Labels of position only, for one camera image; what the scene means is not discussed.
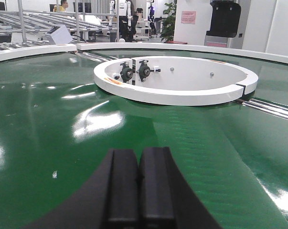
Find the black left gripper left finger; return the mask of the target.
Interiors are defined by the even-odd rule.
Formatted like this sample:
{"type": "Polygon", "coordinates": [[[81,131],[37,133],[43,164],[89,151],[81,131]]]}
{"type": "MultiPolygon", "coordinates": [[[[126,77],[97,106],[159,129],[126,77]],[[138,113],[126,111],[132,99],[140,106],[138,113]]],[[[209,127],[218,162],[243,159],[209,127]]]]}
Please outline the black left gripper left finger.
{"type": "Polygon", "coordinates": [[[92,176],[26,229],[138,228],[138,165],[132,149],[110,149],[92,176]]]}

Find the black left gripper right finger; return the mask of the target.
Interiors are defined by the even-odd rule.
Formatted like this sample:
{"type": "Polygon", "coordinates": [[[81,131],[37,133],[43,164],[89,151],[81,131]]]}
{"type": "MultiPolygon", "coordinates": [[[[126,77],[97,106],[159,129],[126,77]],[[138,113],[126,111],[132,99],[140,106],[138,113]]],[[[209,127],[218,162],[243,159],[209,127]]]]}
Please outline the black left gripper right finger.
{"type": "Polygon", "coordinates": [[[169,147],[145,148],[139,173],[140,228],[221,228],[184,179],[169,147]]]}

